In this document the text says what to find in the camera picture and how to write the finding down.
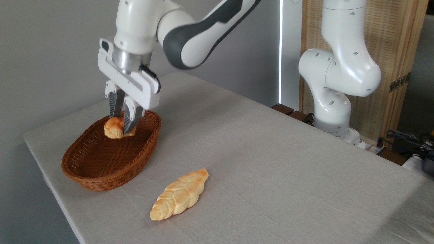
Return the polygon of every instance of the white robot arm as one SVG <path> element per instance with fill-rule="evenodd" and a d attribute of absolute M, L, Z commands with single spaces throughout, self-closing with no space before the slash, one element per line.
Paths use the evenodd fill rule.
<path fill-rule="evenodd" d="M 309 49 L 299 62 L 314 100 L 314 126 L 355 145 L 360 135 L 349 128 L 351 104 L 344 93 L 368 96 L 381 80 L 365 45 L 365 10 L 366 0 L 324 0 L 321 34 L 332 51 Z"/>
<path fill-rule="evenodd" d="M 121 0 L 114 39 L 100 39 L 98 66 L 109 77 L 105 96 L 110 117 L 120 117 L 125 103 L 124 132 L 132 130 L 145 110 L 159 103 L 160 83 L 149 70 L 154 43 L 163 47 L 179 69 L 201 65 L 217 44 L 260 0 L 223 0 L 195 21 L 171 0 Z"/>

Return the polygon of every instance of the gray tablecloth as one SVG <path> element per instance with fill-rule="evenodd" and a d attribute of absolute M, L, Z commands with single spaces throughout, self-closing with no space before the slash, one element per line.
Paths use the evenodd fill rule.
<path fill-rule="evenodd" d="M 117 189 L 89 191 L 60 165 L 107 101 L 25 134 L 81 243 L 434 243 L 433 182 L 192 76 L 161 83 L 157 148 Z M 200 168 L 197 204 L 152 221 L 164 188 Z"/>

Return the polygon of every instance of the basket rim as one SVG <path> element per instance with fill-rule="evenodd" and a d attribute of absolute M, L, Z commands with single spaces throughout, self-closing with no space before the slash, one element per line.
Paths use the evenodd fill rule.
<path fill-rule="evenodd" d="M 143 148 L 140 150 L 140 152 L 136 155 L 136 157 L 130 162 L 128 163 L 125 167 L 123 167 L 120 170 L 117 170 L 111 174 L 108 175 L 104 175 L 104 176 L 100 176 L 100 177 L 95 177 L 95 178 L 91 178 L 91 177 L 83 177 L 80 175 L 76 175 L 74 173 L 72 173 L 67 165 L 67 160 L 69 159 L 69 157 L 71 156 L 71 153 L 73 151 L 73 149 L 75 148 L 75 145 L 80 144 L 84 138 L 86 138 L 86 136 L 97 126 L 100 126 L 103 122 L 107 121 L 109 119 L 110 116 L 105 116 L 102 119 L 99 119 L 98 121 L 96 121 L 95 123 L 93 123 L 90 127 L 88 127 L 68 148 L 68 150 L 66 150 L 65 154 L 63 155 L 62 158 L 62 171 L 64 174 L 66 174 L 69 178 L 73 178 L 76 181 L 79 182 L 85 182 L 85 181 L 91 181 L 91 182 L 104 182 L 107 180 L 115 180 L 117 178 L 121 178 L 123 177 L 123 175 L 125 173 L 127 173 L 128 171 L 132 170 L 134 167 L 136 167 L 136 162 L 139 158 L 141 158 L 141 156 L 147 152 L 149 145 L 154 143 L 154 140 L 157 138 L 158 133 L 161 129 L 161 118 L 160 116 L 151 110 L 146 110 L 146 113 L 150 112 L 156 119 L 157 119 L 157 127 L 152 131 L 151 136 L 149 137 L 149 139 L 146 141 L 146 143 L 143 145 Z"/>

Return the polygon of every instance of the bread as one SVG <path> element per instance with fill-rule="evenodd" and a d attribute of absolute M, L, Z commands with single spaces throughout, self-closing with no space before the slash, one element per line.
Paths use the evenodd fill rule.
<path fill-rule="evenodd" d="M 204 191 L 204 183 L 208 179 L 205 168 L 181 176 L 166 187 L 152 206 L 152 220 L 167 219 L 173 214 L 180 214 L 196 204 L 199 195 Z"/>
<path fill-rule="evenodd" d="M 119 117 L 110 118 L 104 124 L 104 134 L 110 139 L 120 139 L 127 136 L 133 136 L 136 127 L 124 135 L 124 120 Z"/>

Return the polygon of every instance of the brown wicker basket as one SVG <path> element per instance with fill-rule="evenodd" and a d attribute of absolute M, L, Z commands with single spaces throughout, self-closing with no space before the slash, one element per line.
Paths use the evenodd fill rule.
<path fill-rule="evenodd" d="M 104 117 L 84 131 L 62 159 L 63 173 L 93 191 L 117 188 L 138 175 L 157 145 L 161 128 L 158 114 L 146 111 L 134 136 L 109 139 L 104 135 L 108 119 Z"/>

